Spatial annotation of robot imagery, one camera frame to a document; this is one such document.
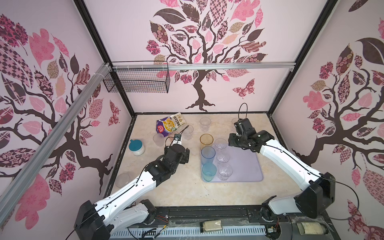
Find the lilac plastic tray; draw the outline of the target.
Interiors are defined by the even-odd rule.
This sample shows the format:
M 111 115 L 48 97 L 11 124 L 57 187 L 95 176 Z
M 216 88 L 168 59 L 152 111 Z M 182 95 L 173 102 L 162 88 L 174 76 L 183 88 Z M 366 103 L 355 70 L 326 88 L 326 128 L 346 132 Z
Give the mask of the lilac plastic tray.
M 211 147 L 215 149 L 217 156 L 219 152 L 216 150 L 215 145 L 212 145 Z M 230 161 L 227 163 L 219 163 L 215 156 L 213 164 L 217 167 L 217 173 L 211 182 L 206 183 L 260 182 L 264 179 L 256 153 L 253 153 L 249 150 L 242 150 L 241 148 L 229 146 L 223 152 L 230 154 Z M 221 181 L 218 178 L 218 166 L 220 164 L 228 164 L 233 168 L 233 174 L 227 181 Z

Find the blue tall glass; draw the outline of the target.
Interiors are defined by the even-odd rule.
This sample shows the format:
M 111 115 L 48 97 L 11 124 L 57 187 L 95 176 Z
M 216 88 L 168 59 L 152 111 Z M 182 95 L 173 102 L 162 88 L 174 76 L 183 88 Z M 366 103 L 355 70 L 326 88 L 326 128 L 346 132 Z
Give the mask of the blue tall glass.
M 216 156 L 216 151 L 211 146 L 206 146 L 201 150 L 201 164 L 212 164 Z

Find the clear ribbed glass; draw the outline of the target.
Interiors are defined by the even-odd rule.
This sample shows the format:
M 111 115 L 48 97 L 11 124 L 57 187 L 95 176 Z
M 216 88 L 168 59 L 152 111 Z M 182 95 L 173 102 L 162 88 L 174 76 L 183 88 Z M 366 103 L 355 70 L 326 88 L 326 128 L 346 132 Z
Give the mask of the clear ribbed glass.
M 218 166 L 218 174 L 218 178 L 221 181 L 227 181 L 233 174 L 233 168 L 228 164 L 220 164 Z
M 219 152 L 216 156 L 216 159 L 219 163 L 227 163 L 230 161 L 231 156 L 227 152 Z

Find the yellow tall glass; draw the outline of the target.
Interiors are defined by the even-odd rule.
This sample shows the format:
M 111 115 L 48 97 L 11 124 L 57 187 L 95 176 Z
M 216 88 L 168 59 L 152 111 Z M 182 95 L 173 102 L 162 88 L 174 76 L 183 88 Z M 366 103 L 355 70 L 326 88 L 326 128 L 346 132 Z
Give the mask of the yellow tall glass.
M 202 134 L 200 136 L 200 149 L 210 147 L 214 142 L 214 137 L 210 134 Z

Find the teal frosted glass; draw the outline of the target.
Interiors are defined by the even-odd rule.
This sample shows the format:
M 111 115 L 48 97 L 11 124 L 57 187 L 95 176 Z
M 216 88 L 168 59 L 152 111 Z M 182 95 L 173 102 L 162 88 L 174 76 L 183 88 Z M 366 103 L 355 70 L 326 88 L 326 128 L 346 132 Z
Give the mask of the teal frosted glass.
M 205 182 L 211 182 L 217 173 L 217 167 L 213 163 L 206 163 L 202 167 L 202 178 Z

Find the clear glass back row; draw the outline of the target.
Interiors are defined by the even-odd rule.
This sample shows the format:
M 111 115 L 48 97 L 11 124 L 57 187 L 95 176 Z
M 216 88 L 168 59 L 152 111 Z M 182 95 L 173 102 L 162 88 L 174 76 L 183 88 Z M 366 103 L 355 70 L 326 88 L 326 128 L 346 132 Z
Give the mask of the clear glass back row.
M 208 117 L 203 117 L 200 119 L 200 126 L 201 126 L 201 130 L 203 132 L 208 132 L 209 129 L 210 129 L 210 125 L 211 125 L 212 121 L 210 118 Z

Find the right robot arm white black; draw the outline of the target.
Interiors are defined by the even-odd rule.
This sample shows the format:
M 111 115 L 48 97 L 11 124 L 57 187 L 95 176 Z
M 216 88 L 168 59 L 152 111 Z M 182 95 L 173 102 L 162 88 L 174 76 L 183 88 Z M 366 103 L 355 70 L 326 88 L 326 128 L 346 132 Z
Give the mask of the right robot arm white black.
M 316 219 L 335 201 L 336 181 L 330 173 L 322 174 L 305 164 L 284 148 L 267 131 L 257 132 L 249 119 L 234 123 L 236 132 L 229 135 L 229 146 L 259 153 L 280 167 L 299 186 L 300 192 L 287 197 L 272 196 L 261 205 L 260 214 L 266 222 L 278 215 L 301 213 Z

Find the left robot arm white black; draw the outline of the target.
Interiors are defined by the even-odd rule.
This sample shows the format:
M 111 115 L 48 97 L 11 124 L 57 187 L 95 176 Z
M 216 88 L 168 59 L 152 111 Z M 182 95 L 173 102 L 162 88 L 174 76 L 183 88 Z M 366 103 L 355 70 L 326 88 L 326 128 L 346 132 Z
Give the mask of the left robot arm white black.
M 167 181 L 180 164 L 189 161 L 190 150 L 176 134 L 164 154 L 148 163 L 138 177 L 114 194 L 95 203 L 84 202 L 78 211 L 74 232 L 81 240 L 108 240 L 112 234 L 138 223 L 150 224 L 157 209 L 149 200 L 132 204 L 145 193 Z

